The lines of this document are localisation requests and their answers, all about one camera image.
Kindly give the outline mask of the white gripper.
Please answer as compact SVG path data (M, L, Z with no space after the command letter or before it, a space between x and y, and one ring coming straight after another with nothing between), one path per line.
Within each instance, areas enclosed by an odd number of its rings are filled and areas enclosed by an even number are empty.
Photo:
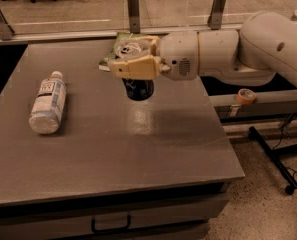
M135 57L108 62L110 71L118 78L153 80L160 74L172 80L193 80L198 75L199 42L195 31L158 36L124 36L116 42L117 57Z

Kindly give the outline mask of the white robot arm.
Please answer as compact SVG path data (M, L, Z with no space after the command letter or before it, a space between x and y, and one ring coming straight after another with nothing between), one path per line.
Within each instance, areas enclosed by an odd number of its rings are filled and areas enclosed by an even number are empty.
M118 78L172 80L211 76L239 86L261 86L279 74L297 88L297 25L259 12L238 30L182 31L116 42L109 70Z

